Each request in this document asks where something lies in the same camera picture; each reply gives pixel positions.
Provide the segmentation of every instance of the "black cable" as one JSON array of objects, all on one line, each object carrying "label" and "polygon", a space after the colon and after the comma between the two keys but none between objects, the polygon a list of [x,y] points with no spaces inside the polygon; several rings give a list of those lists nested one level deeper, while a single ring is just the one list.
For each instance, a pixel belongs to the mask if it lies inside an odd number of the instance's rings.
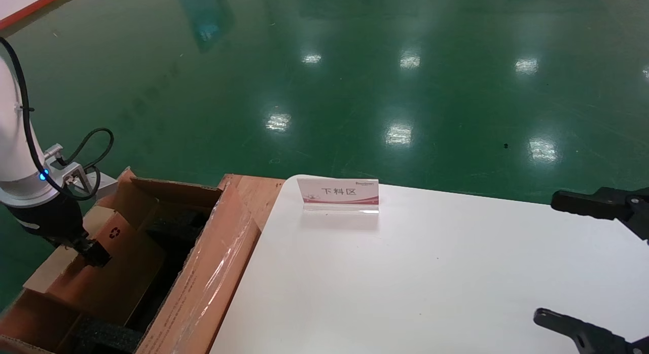
[{"label": "black cable", "polygon": [[77,149],[75,150],[75,152],[73,152],[72,155],[70,155],[70,157],[67,160],[64,160],[63,158],[59,157],[59,158],[56,158],[56,161],[58,161],[58,163],[63,165],[63,166],[68,165],[69,163],[71,163],[72,160],[74,160],[77,157],[79,152],[81,152],[81,150],[86,145],[86,142],[88,142],[90,137],[92,137],[94,134],[96,134],[98,132],[106,132],[107,134],[109,134],[109,144],[106,146],[106,150],[104,150],[104,152],[101,155],[99,155],[98,158],[96,158],[95,160],[92,160],[88,164],[84,165],[83,168],[88,169],[91,166],[94,166],[98,162],[102,161],[104,159],[104,157],[106,157],[106,155],[109,154],[109,152],[111,151],[111,148],[113,147],[113,142],[115,142],[115,136],[113,135],[113,132],[111,130],[109,130],[108,128],[95,128],[95,129],[93,129],[92,131],[90,131],[86,135],[86,137],[84,137],[83,141],[81,141],[81,144],[79,144],[79,146],[77,146]]},{"label": "black cable", "polygon": [[[109,135],[111,136],[111,141],[109,143],[109,146],[107,147],[107,151],[105,151],[102,155],[100,155],[97,160],[94,160],[91,162],[88,166],[84,167],[84,169],[93,169],[95,173],[97,174],[97,181],[95,183],[95,186],[92,188],[90,193],[88,195],[83,195],[83,196],[78,196],[74,195],[69,190],[67,187],[61,187],[59,186],[54,179],[49,176],[49,174],[46,172],[44,169],[43,165],[40,163],[39,160],[39,154],[37,153],[37,148],[35,147],[34,144],[34,137],[32,136],[32,129],[31,129],[31,123],[29,121],[29,113],[33,112],[34,109],[29,107],[29,97],[27,96],[27,84],[25,81],[25,74],[23,73],[23,68],[20,65],[20,61],[18,60],[18,55],[16,54],[16,51],[14,51],[14,48],[11,47],[9,42],[5,40],[5,38],[0,37],[0,44],[2,44],[5,49],[7,50],[7,53],[9,53],[9,58],[11,58],[11,63],[14,66],[14,71],[16,72],[16,80],[18,81],[18,88],[20,89],[20,96],[21,96],[21,101],[23,105],[21,106],[21,109],[23,109],[23,127],[25,128],[25,137],[27,141],[27,146],[29,148],[29,153],[32,158],[32,162],[34,162],[35,167],[37,167],[37,170],[39,170],[39,173],[44,176],[46,179],[47,183],[52,186],[56,191],[59,193],[65,195],[66,197],[69,197],[71,199],[74,199],[75,201],[88,201],[92,197],[97,194],[97,190],[99,190],[99,182],[100,182],[100,172],[99,169],[95,166],[97,162],[99,162],[102,158],[104,158],[109,150],[111,150],[112,147],[112,142],[113,142],[113,136],[112,132],[110,130],[107,130]],[[83,144],[85,144],[87,139],[89,139],[94,133],[96,132],[91,132],[91,134],[88,134],[86,138],[84,139]],[[77,150],[74,153],[74,157],[81,151],[81,148],[83,148],[83,144],[77,148]]]}]

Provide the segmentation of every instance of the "box flap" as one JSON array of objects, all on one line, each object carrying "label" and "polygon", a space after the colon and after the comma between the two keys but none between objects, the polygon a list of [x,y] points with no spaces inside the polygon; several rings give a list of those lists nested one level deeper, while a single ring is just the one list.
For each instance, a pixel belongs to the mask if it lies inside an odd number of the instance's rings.
[{"label": "box flap", "polygon": [[5,335],[0,335],[0,350],[16,354],[53,354],[51,351],[43,350]]},{"label": "box flap", "polygon": [[221,196],[215,187],[158,179],[132,178],[133,185],[160,201],[190,204],[212,209]]},{"label": "box flap", "polygon": [[118,178],[116,193],[100,199],[95,206],[118,211],[132,227],[139,229],[158,201],[133,185],[132,178],[135,178],[135,174],[130,168],[125,169]]},{"label": "box flap", "polygon": [[24,290],[0,320],[0,335],[55,351],[79,313],[30,290]]}]

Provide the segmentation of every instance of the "logo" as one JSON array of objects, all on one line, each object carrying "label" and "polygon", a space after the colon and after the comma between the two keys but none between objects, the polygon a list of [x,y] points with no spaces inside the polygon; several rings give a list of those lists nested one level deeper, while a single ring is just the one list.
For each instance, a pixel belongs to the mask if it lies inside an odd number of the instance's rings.
[{"label": "logo", "polygon": [[118,229],[117,227],[114,227],[114,228],[111,230],[111,234],[109,234],[109,237],[110,237],[110,238],[116,238],[116,237],[120,236],[120,232],[121,232],[120,229]]}]

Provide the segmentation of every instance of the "floor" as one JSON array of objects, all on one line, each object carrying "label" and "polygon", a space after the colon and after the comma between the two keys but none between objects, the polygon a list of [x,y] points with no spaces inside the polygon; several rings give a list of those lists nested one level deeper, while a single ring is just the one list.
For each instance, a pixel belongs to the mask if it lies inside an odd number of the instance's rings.
[{"label": "floor", "polygon": [[[42,146],[71,152],[109,127],[105,173],[379,178],[548,203],[649,184],[647,6],[72,0],[9,40]],[[51,248],[4,209],[0,223],[4,306]]]}]

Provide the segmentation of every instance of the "white table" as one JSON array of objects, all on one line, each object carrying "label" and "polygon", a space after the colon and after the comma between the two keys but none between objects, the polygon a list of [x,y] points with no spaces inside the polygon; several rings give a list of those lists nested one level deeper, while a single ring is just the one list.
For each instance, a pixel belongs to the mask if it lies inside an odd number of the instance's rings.
[{"label": "white table", "polygon": [[619,222],[388,185],[378,216],[311,215],[296,178],[212,354],[577,354],[538,307],[649,335],[649,247]]}]

